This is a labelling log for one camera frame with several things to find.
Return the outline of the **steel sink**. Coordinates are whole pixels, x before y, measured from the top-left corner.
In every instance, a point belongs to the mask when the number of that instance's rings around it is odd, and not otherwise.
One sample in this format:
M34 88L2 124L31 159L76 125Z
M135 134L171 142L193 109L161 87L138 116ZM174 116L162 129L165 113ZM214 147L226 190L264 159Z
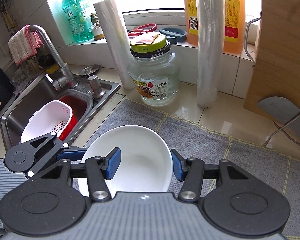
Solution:
M57 91L48 76L40 75L3 110L0 117L3 151L51 132L72 144L120 88L118 83L106 80L100 84L104 94L96 99L88 80L79 81L75 88Z

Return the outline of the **steel soap dispenser pump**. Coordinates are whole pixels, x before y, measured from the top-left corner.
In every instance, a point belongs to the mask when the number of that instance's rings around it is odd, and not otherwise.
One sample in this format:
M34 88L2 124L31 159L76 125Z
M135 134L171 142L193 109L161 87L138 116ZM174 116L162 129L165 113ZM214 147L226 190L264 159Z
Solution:
M102 88L101 83L97 75L91 75L88 77L89 85L93 90L93 98L100 99L102 98L106 91Z

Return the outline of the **white plastic colander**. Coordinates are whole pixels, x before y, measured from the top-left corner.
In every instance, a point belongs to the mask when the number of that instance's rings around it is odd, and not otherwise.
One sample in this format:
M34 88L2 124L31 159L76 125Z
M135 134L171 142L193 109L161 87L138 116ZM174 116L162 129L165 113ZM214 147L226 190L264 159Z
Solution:
M26 142L47 133L59 138L72 117L72 109L66 103L53 100L36 111L23 130L20 142Z

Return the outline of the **plastic wrap roll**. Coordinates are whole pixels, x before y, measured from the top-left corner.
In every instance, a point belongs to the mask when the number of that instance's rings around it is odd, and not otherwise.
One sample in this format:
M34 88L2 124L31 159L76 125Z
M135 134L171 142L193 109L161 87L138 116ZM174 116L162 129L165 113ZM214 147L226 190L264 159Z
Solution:
M221 73L225 0L196 0L198 14L197 105L211 108L217 101Z
M124 89L133 89L135 85L128 74L128 65L132 61L132 55L123 14L118 9L115 0L94 3L94 8L122 86Z

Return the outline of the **red basin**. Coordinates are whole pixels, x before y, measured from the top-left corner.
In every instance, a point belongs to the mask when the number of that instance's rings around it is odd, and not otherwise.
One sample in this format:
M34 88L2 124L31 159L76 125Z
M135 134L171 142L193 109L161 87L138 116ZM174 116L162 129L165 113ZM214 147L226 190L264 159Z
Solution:
M88 103L86 102L85 98L71 94L60 96L58 100L66 103L72 109L72 117L70 122L68 125L66 125L64 131L59 137L62 141L64 141L84 115L85 111L87 110Z

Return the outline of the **orange oil bottle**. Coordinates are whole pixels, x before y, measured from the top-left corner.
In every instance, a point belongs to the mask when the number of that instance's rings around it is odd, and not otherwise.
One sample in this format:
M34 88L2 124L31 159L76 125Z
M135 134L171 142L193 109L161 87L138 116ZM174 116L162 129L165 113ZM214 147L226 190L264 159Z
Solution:
M186 39L227 53L243 50L245 0L184 0Z

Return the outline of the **bamboo cutting board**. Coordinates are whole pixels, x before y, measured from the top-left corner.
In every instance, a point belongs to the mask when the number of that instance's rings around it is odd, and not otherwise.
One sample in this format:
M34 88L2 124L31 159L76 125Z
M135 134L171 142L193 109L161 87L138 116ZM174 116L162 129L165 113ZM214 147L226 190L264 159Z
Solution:
M270 118L257 103L271 96L300 108L300 0L262 0L255 67L243 107Z

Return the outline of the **pink dish cloth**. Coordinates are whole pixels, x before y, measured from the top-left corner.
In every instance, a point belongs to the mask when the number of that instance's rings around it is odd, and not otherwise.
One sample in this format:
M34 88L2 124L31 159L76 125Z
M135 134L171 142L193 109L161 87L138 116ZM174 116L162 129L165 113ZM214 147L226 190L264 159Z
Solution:
M16 65L37 54L37 49L44 43L37 33L29 31L30 25L25 25L8 41L13 61Z

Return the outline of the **grey checked cloth mat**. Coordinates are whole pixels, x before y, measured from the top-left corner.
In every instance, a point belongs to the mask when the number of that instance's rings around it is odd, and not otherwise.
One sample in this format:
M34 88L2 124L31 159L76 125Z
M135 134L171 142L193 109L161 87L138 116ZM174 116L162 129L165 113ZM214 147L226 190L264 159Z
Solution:
M183 157L200 158L208 164L216 164L226 158L283 193L291 208L283 234L287 239L300 239L299 160L130 100L124 100L106 118L85 146L90 146L107 131L123 125L144 126L156 131L169 148L175 148Z

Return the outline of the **green dish soap bottle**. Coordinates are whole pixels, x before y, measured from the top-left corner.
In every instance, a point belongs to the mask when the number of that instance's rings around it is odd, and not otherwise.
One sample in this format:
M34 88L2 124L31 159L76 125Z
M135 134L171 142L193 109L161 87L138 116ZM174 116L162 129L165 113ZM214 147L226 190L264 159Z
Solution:
M94 37L90 18L93 10L89 0L62 0L62 9L75 42L88 41Z

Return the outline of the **santoku kitchen knife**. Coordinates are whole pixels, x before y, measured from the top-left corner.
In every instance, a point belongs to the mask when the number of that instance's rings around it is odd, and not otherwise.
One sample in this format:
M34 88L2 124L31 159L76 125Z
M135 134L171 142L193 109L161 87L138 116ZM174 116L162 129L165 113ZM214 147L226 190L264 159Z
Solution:
M280 96L271 96L257 103L264 112L272 118L273 124L277 126L277 130L273 132L263 143L266 147L271 138L279 132L284 133L288 139L300 146L300 143L291 138L285 131L290 128L294 134L300 138L300 108L288 99Z

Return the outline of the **steel kitchen faucet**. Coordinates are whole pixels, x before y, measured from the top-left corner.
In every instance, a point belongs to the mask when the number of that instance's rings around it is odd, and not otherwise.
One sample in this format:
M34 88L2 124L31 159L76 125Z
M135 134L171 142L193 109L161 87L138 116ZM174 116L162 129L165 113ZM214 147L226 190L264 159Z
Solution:
M59 65L59 70L62 74L62 77L52 82L55 89L61 90L66 85L68 85L70 88L77 87L79 85L79 81L74 77L68 64L62 60L61 56L59 55L53 43L51 42L46 31L38 25L31 25L29 26L28 30L29 32L37 33L40 36L40 38L44 41L44 44L49 49L50 54L54 58L55 62Z

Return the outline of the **glass jar yellow lid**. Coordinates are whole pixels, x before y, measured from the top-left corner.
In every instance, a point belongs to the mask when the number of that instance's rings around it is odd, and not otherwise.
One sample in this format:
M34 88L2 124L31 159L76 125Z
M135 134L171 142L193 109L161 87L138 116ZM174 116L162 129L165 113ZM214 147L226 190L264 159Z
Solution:
M150 106L164 106L178 92L180 66L171 43L159 31L143 33L130 41L132 59L128 74L141 99Z

